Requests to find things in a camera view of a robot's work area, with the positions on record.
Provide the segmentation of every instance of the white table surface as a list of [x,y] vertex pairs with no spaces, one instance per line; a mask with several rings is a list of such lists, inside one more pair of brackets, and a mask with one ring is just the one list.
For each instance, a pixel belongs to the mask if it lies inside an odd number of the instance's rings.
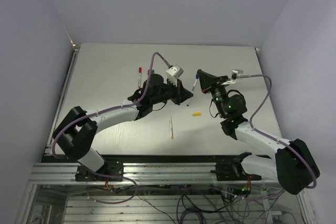
[[[191,90],[197,69],[216,76],[231,74],[232,69],[244,74],[261,73],[253,47],[137,45],[137,44],[82,44],[71,76],[60,122],[74,106],[84,110],[102,109],[119,104],[138,88],[138,69],[142,67],[142,81],[146,80],[152,54],[158,51],[172,65],[184,69],[180,77],[183,86]],[[157,57],[155,73],[165,78],[166,65]],[[260,105],[267,89],[263,78],[239,80],[228,89],[238,89],[247,102],[250,115]],[[180,106],[168,102],[161,111],[153,111],[145,118],[125,122],[98,133],[92,147],[100,154],[140,155],[236,155],[245,151],[264,154],[246,143],[226,136],[220,118],[209,114],[210,94],[202,94],[199,83],[191,105]],[[201,112],[202,116],[192,116]],[[173,119],[174,139],[170,139],[169,120]],[[254,119],[254,125],[280,135],[276,117],[268,100]]]

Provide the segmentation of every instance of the electrical cable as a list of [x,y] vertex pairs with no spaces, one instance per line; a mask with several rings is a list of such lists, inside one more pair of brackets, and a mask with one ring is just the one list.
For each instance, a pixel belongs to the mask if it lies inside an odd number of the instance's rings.
[[227,92],[227,95],[229,95],[231,92],[236,92],[236,93],[242,95],[242,93],[240,93],[238,90],[235,90],[235,89],[230,89],[230,90]]
[[214,204],[208,197],[206,197],[204,194],[202,194],[202,196],[203,196],[204,198],[206,198],[207,201],[214,207],[214,209],[215,209],[216,212],[219,214],[219,216],[220,216],[224,221],[226,221],[225,218],[224,218],[224,216],[222,215],[222,213],[221,213],[220,211],[217,210],[215,204]]
[[212,105],[213,102],[214,102],[214,100],[211,99],[210,107],[209,107],[209,113],[210,113],[210,116],[211,116],[212,118],[216,118],[216,117],[218,117],[219,113],[217,113],[215,116],[213,116],[212,113],[211,113],[211,105]]
[[152,110],[152,111],[159,111],[159,110],[162,110],[166,105],[167,105],[167,102],[165,102],[164,105],[163,105],[161,108],[159,108],[158,110]]
[[291,212],[283,211],[283,213],[284,213],[284,214],[290,214],[290,215],[292,215],[295,224],[298,224],[298,223],[296,222],[296,219],[295,219],[294,215],[293,215]]
[[37,220],[39,220],[39,218],[36,218],[35,220],[31,221],[29,224],[31,224],[31,223],[33,223],[33,222],[35,222]]
[[233,215],[231,214],[231,212],[229,211],[229,209],[227,208],[227,205],[225,204],[225,202],[223,201],[224,204],[224,208],[226,209],[227,213],[229,214],[229,216],[231,217],[232,221],[236,221],[235,218],[233,217]]
[[226,194],[229,194],[229,195],[232,195],[234,196],[235,198],[238,198],[238,199],[241,199],[241,200],[264,200],[264,199],[272,199],[274,196],[278,196],[278,195],[281,195],[282,193],[285,192],[284,189],[281,189],[279,192],[275,193],[275,194],[272,194],[272,195],[267,195],[267,196],[262,196],[262,197],[259,197],[259,198],[247,198],[247,197],[242,197],[240,195],[235,195],[229,191],[225,191],[225,190],[222,190],[221,188],[219,187],[216,187],[216,186],[210,186],[211,188],[217,190],[217,191],[221,191],[223,193],[226,193]]
[[255,221],[254,221],[252,224],[256,223],[256,221],[257,221],[257,220],[258,220],[264,213],[266,213],[266,212],[267,212],[267,216],[266,216],[266,221],[267,221],[269,211],[272,209],[272,207],[275,205],[275,203],[278,201],[278,199],[280,198],[280,196],[281,196],[284,192],[285,192],[285,190],[283,190],[283,191],[281,192],[281,194],[274,200],[273,204],[272,204],[267,210],[263,211],[263,212],[258,216],[258,218],[255,219]]
[[185,195],[182,197],[182,199],[181,199],[182,205],[183,205],[183,207],[184,207],[185,209],[187,209],[187,207],[184,205],[184,202],[183,202],[183,198],[184,198],[184,197],[186,197],[186,198],[189,200],[189,202],[190,202],[190,203],[193,205],[193,207],[194,207],[194,209],[193,209],[193,210],[190,210],[190,211],[194,211],[194,212],[203,212],[203,213],[206,213],[206,214],[213,214],[213,213],[215,213],[215,212],[219,212],[220,210],[222,210],[223,208],[225,208],[225,207],[221,207],[221,208],[216,209],[215,211],[203,210],[203,209],[199,208],[198,206],[196,206],[196,205],[191,201],[191,199],[189,199],[189,197],[185,194]]
[[159,212],[161,212],[161,213],[167,215],[167,216],[172,220],[172,222],[173,222],[174,224],[176,224],[175,221],[173,220],[173,218],[172,218],[169,214],[167,214],[167,213],[164,212],[164,211],[161,211],[161,210],[157,209],[153,204],[151,204],[151,203],[150,203],[149,201],[147,201],[146,199],[141,198],[139,195],[137,195],[137,196],[138,196],[139,199],[141,199],[141,200],[147,202],[149,205],[151,205],[151,206],[152,206],[154,209],[156,209],[157,211],[159,211]]
[[269,135],[269,134],[267,134],[267,133],[265,133],[265,132],[263,132],[263,131],[261,131],[261,130],[259,130],[259,129],[257,129],[257,128],[255,128],[255,127],[253,126],[252,120],[253,120],[254,116],[259,112],[259,110],[261,109],[261,107],[265,104],[265,102],[266,102],[266,100],[267,100],[267,98],[269,97],[269,94],[270,94],[270,92],[271,92],[271,89],[272,89],[272,80],[271,80],[271,78],[270,78],[269,76],[265,75],[265,74],[253,74],[253,75],[251,75],[251,76],[248,76],[248,75],[240,75],[240,76],[238,76],[238,77],[239,77],[239,78],[264,77],[264,78],[267,78],[267,79],[268,79],[268,81],[269,81],[269,87],[268,87],[268,90],[267,90],[267,94],[266,94],[264,100],[262,101],[262,103],[260,104],[260,106],[259,106],[259,107],[256,109],[256,111],[251,115],[250,120],[249,120],[249,122],[250,122],[250,126],[251,126],[251,128],[252,128],[254,131],[258,132],[259,134],[261,134],[261,135],[263,135],[263,136],[265,136],[265,137],[268,137],[269,139],[272,139],[272,140],[274,140],[274,141],[277,142],[277,143],[282,144],[282,145],[285,146],[287,149],[289,149],[290,151],[292,151],[292,152],[293,152],[293,153],[294,153],[294,154],[301,160],[301,162],[305,165],[305,167],[307,168],[307,170],[309,171],[309,173],[310,173],[310,175],[311,175],[311,177],[312,177],[313,185],[312,185],[312,186],[307,186],[307,188],[310,188],[310,189],[315,188],[316,185],[317,185],[317,181],[316,181],[315,173],[313,172],[313,170],[311,169],[311,167],[309,166],[309,164],[305,161],[305,159],[304,159],[304,158],[303,158],[303,157],[302,157],[296,150],[294,150],[290,145],[286,144],[285,142],[283,142],[283,141],[281,141],[281,140],[278,140],[277,138],[275,138],[275,137],[273,137],[273,136],[271,136],[271,135]]
[[[151,76],[152,76],[152,69],[153,69],[153,65],[154,65],[154,57],[155,57],[156,55],[158,55],[158,56],[164,61],[164,63],[165,63],[168,67],[171,66],[171,65],[168,63],[168,61],[167,61],[167,60],[166,60],[160,53],[155,52],[155,53],[152,55],[151,64],[150,64],[150,67],[149,67],[149,74],[148,74],[147,83],[146,83],[145,89],[144,89],[144,91],[143,91],[141,97],[140,97],[137,101],[135,101],[135,102],[133,102],[133,103],[131,103],[131,104],[126,104],[126,105],[124,105],[123,107],[120,106],[120,105],[119,105],[119,106],[113,106],[113,107],[110,107],[110,108],[107,108],[107,109],[98,111],[97,113],[91,113],[91,114],[82,116],[82,117],[80,117],[80,118],[78,118],[78,119],[72,121],[72,122],[69,123],[67,126],[65,126],[65,127],[64,127],[64,128],[57,134],[57,136],[55,137],[54,142],[53,142],[53,145],[52,145],[52,147],[51,147],[51,152],[52,152],[52,154],[53,154],[53,157],[54,157],[54,158],[57,158],[57,159],[64,158],[63,156],[60,156],[60,155],[57,155],[57,154],[56,154],[55,147],[56,147],[57,141],[59,140],[60,136],[61,136],[63,133],[65,133],[65,132],[66,132],[70,127],[72,127],[73,125],[77,124],[78,122],[80,122],[80,121],[82,121],[82,120],[84,120],[84,119],[87,119],[87,118],[90,118],[90,117],[93,117],[93,116],[96,116],[96,115],[101,115],[101,114],[104,114],[104,113],[106,113],[106,112],[109,112],[109,111],[112,111],[112,110],[115,110],[115,109],[121,109],[121,108],[132,107],[132,106],[134,106],[134,105],[139,104],[139,103],[144,99],[144,97],[145,97],[145,95],[146,95],[146,93],[147,93],[147,90],[148,90],[148,87],[149,87],[149,84],[150,84],[150,80],[151,80]],[[138,189],[137,189],[138,185],[137,185],[137,183],[136,183],[134,180],[132,180],[132,179],[130,179],[130,178],[126,178],[126,177],[121,177],[121,176],[112,176],[112,175],[99,174],[99,173],[96,173],[96,172],[92,171],[91,169],[89,169],[88,167],[86,167],[84,164],[82,164],[82,163],[80,163],[80,164],[81,164],[83,167],[85,167],[90,173],[92,173],[92,174],[94,174],[94,175],[96,175],[96,176],[105,177],[105,178],[122,178],[122,179],[125,179],[125,180],[129,180],[130,182],[134,183],[134,185],[136,186],[136,190],[135,190],[134,194],[133,194],[130,198],[128,198],[128,199],[126,199],[126,200],[119,201],[119,202],[114,202],[114,203],[112,203],[112,202],[107,202],[107,201],[102,201],[102,200],[95,200],[95,199],[93,199],[93,198],[90,196],[90,192],[89,192],[89,190],[88,190],[88,191],[87,191],[87,195],[88,195],[88,198],[89,198],[89,199],[94,200],[95,202],[103,203],[103,204],[120,204],[120,203],[123,203],[123,202],[126,202],[126,201],[131,200],[132,198],[135,197],[135,195],[137,195],[137,193],[138,193]]]
[[199,224],[206,224],[206,219],[204,218],[202,212],[195,212],[193,208],[187,208],[181,213],[180,220],[179,220],[180,224],[183,223],[184,218],[189,214],[195,214],[200,220]]
[[247,217],[250,216],[250,207],[249,207],[249,205],[248,205],[249,203],[250,203],[250,201],[247,201],[247,202],[246,202],[246,206],[245,206],[244,213],[246,213],[246,209],[248,209],[248,214],[243,216],[242,223],[244,223],[245,218],[247,218]]

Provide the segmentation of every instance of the white wall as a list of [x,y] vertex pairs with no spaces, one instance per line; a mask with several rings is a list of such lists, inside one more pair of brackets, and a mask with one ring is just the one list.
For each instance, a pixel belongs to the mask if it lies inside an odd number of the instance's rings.
[[320,168],[310,191],[320,223],[335,223],[336,0],[289,0],[260,61],[284,137],[304,140]]
[[14,223],[55,116],[72,45],[50,0],[0,0],[0,216]]
[[53,0],[82,42],[260,47],[287,0]]

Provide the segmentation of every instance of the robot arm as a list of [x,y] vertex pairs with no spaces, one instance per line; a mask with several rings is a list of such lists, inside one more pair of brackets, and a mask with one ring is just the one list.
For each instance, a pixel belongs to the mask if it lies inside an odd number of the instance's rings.
[[56,138],[61,130],[74,120],[85,115],[96,114],[96,116],[86,118],[72,125],[62,133],[57,143],[68,159],[78,161],[94,172],[110,174],[105,160],[97,151],[91,148],[94,136],[98,132],[116,124],[145,117],[152,112],[154,104],[171,100],[180,105],[191,98],[193,94],[184,89],[181,80],[178,79],[182,73],[183,70],[179,66],[170,66],[166,71],[167,83],[164,83],[161,75],[151,74],[147,92],[140,102],[137,101],[143,96],[147,81],[144,82],[142,88],[136,90],[127,100],[118,104],[116,106],[118,108],[106,113],[99,113],[102,110],[85,111],[79,106],[74,107],[65,116],[52,136]]
[[235,140],[262,150],[270,157],[258,157],[247,152],[240,154],[233,164],[233,169],[238,176],[257,174],[278,180],[286,191],[298,194],[312,183],[313,178],[306,165],[291,149],[294,149],[304,159],[316,178],[320,176],[319,169],[302,140],[289,141],[265,131],[253,129],[252,124],[243,117],[247,111],[244,96],[237,90],[228,92],[225,90],[226,86],[233,84],[242,74],[241,71],[234,70],[231,78],[213,76],[201,70],[197,74],[200,78],[202,92],[211,93],[220,118],[224,118],[224,121],[220,123],[224,133]]

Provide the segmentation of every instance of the marker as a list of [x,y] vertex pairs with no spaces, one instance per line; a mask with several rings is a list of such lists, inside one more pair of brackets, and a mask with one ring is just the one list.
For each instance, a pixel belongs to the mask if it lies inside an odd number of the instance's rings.
[[139,85],[138,85],[139,88],[141,88],[141,74],[142,74],[142,68],[139,68]]
[[172,115],[170,115],[169,126],[170,126],[170,139],[174,139]]
[[[198,76],[198,74],[196,74],[196,80],[195,80],[195,82],[194,82],[193,88],[191,89],[191,92],[192,92],[192,93],[194,93],[194,89],[195,89],[195,87],[196,87],[196,84],[197,84],[197,80],[198,80],[198,79],[199,79],[199,76]],[[191,102],[191,98],[189,98],[188,103],[187,103],[187,106],[190,105],[190,102]]]

